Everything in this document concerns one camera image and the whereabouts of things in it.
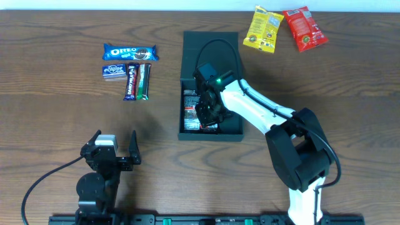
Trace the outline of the black clear jerky bag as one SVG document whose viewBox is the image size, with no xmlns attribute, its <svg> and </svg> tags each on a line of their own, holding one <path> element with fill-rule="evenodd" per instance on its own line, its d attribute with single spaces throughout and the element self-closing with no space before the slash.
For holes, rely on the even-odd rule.
<svg viewBox="0 0 400 225">
<path fill-rule="evenodd" d="M 218 125 L 203 127 L 198 119 L 196 105 L 199 103 L 200 96 L 195 90 L 186 89 L 184 95 L 184 130 L 185 131 L 206 131 L 214 132 L 218 129 Z"/>
</svg>

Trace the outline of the red snack bag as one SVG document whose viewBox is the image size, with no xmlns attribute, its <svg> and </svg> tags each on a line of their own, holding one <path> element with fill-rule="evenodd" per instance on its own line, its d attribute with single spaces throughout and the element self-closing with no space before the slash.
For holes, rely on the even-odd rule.
<svg viewBox="0 0 400 225">
<path fill-rule="evenodd" d="M 304 52 L 329 42 L 307 6 L 283 11 L 299 52 Z"/>
</svg>

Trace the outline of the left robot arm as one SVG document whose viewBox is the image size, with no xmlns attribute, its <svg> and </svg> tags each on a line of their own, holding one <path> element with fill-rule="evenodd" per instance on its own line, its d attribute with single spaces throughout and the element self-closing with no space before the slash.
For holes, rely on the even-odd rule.
<svg viewBox="0 0 400 225">
<path fill-rule="evenodd" d="M 118 143 L 113 134 L 100 130 L 81 148 L 80 155 L 92 172 L 76 185 L 79 196 L 76 224 L 129 224 L 130 218 L 115 208 L 121 173 L 141 164 L 136 131 L 128 146 L 128 156 L 117 156 Z"/>
</svg>

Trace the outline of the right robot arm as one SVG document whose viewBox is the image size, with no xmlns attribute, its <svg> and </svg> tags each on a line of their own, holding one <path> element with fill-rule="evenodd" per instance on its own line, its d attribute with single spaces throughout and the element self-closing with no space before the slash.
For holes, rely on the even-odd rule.
<svg viewBox="0 0 400 225">
<path fill-rule="evenodd" d="M 264 134 L 273 168 L 289 189 L 288 216 L 294 224 L 319 224 L 323 218 L 321 190 L 338 157 L 316 115 L 295 111 L 263 96 L 233 71 L 193 73 L 200 95 L 196 113 L 202 126 L 240 115 Z"/>
</svg>

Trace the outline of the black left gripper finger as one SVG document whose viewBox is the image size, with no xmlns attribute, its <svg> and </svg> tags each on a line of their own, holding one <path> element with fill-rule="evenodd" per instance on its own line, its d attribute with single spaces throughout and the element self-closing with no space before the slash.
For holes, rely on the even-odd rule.
<svg viewBox="0 0 400 225">
<path fill-rule="evenodd" d="M 128 153 L 129 153 L 129 158 L 132 161 L 132 164 L 141 164 L 141 155 L 139 152 L 138 148 L 138 143 L 137 143 L 137 136 L 136 136 L 136 131 L 134 130 L 131 134 L 129 146 L 128 146 Z"/>
<path fill-rule="evenodd" d="M 98 136 L 101 134 L 101 130 L 97 130 L 94 134 L 94 136 L 86 143 L 88 146 L 93 146 L 95 145 L 95 141 L 98 138 Z"/>
</svg>

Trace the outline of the dark green box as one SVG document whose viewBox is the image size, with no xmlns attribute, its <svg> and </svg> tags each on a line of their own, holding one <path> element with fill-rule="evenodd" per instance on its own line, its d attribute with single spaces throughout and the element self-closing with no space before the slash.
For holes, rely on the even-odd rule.
<svg viewBox="0 0 400 225">
<path fill-rule="evenodd" d="M 186 89 L 197 90 L 193 73 L 196 66 L 211 63 L 218 72 L 233 70 L 242 74 L 243 67 L 236 69 L 240 61 L 237 32 L 184 31 L 181 64 L 181 100 L 179 115 L 180 141 L 227 141 L 240 142 L 244 137 L 244 119 L 234 113 L 233 117 L 217 124 L 214 132 L 184 130 L 184 95 Z"/>
</svg>

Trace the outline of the yellow snack bag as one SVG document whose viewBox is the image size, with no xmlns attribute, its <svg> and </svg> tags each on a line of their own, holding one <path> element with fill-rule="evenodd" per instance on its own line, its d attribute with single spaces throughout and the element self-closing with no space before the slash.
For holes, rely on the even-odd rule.
<svg viewBox="0 0 400 225">
<path fill-rule="evenodd" d="M 243 44 L 265 53 L 273 54 L 276 49 L 276 39 L 284 16 L 267 11 L 257 5 Z"/>
</svg>

